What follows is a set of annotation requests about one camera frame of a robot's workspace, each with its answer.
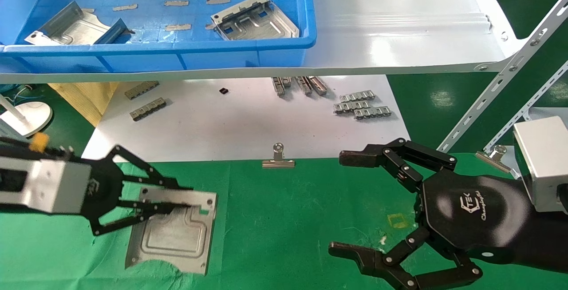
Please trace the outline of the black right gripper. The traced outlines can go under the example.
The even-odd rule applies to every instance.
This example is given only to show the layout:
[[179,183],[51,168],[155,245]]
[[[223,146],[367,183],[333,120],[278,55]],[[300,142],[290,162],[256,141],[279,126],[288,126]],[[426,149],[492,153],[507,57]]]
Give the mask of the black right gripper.
[[[423,181],[409,162],[438,173]],[[521,183],[495,175],[459,175],[452,172],[455,157],[403,138],[368,144],[362,151],[341,151],[339,164],[382,167],[410,193],[422,190],[426,225],[442,248],[455,251],[450,254],[454,268],[412,276],[402,262],[430,240],[426,228],[414,230],[386,254],[331,242],[329,254],[353,260],[361,274],[381,278],[394,290],[449,290],[468,286],[483,276],[467,255],[487,262],[517,259],[518,239],[533,211]]]

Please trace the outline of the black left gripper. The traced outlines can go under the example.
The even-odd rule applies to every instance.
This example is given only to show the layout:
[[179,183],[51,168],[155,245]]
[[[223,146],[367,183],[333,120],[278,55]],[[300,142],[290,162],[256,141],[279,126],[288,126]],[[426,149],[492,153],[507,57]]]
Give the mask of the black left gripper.
[[[113,158],[115,156],[120,156],[136,168],[143,170],[147,177],[125,175],[114,163]],[[91,230],[95,237],[148,221],[153,215],[169,215],[177,207],[177,204],[174,203],[119,200],[122,193],[122,182],[124,181],[160,186],[172,190],[193,191],[192,187],[181,187],[177,179],[162,175],[152,165],[122,146],[117,145],[112,148],[111,156],[99,160],[82,159],[82,161],[91,166],[91,174],[80,215],[91,220]],[[116,207],[134,209],[134,215],[102,225],[99,218]]]

